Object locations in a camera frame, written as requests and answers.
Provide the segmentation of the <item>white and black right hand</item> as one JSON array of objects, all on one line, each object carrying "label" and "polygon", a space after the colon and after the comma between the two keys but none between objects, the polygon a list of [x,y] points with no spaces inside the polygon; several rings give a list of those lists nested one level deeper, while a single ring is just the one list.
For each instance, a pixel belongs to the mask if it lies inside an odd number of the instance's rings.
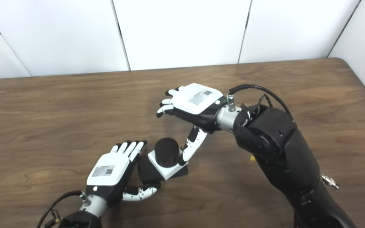
[{"label": "white and black right hand", "polygon": [[196,83],[170,89],[165,95],[171,98],[160,102],[156,117],[167,114],[193,125],[183,153],[178,158],[178,164],[183,166],[191,159],[207,133],[221,130],[217,125],[217,114],[227,105],[227,98],[219,90]]}]

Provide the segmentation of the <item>white and black left hand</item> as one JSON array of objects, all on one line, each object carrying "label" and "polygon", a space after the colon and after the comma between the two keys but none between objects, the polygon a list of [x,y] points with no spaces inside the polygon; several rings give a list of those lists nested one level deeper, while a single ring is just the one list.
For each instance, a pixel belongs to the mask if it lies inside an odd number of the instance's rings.
[{"label": "white and black left hand", "polygon": [[121,201],[141,201],[153,196],[161,183],[129,186],[128,182],[147,141],[125,141],[115,144],[101,155],[86,181],[86,195],[98,196],[112,207]]}]

